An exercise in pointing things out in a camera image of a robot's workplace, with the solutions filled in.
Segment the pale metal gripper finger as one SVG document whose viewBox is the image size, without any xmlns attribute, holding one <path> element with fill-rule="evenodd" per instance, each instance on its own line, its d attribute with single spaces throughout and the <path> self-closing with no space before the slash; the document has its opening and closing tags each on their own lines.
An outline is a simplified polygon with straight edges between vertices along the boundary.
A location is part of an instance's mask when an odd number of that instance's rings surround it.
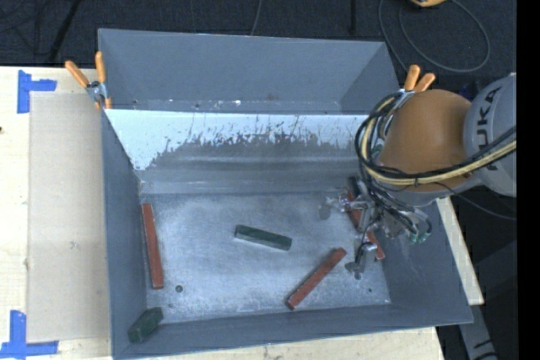
<svg viewBox="0 0 540 360">
<path fill-rule="evenodd" d="M 321 220 L 326 220 L 329 219 L 333 211 L 346 213 L 362 209 L 362 201 L 349 200 L 345 195 L 338 197 L 324 196 L 318 205 L 318 214 Z"/>
<path fill-rule="evenodd" d="M 378 246 L 375 243 L 363 243 L 358 248 L 354 261 L 348 262 L 345 268 L 356 280 L 360 280 L 365 271 L 375 262 L 377 250 Z"/>
</svg>

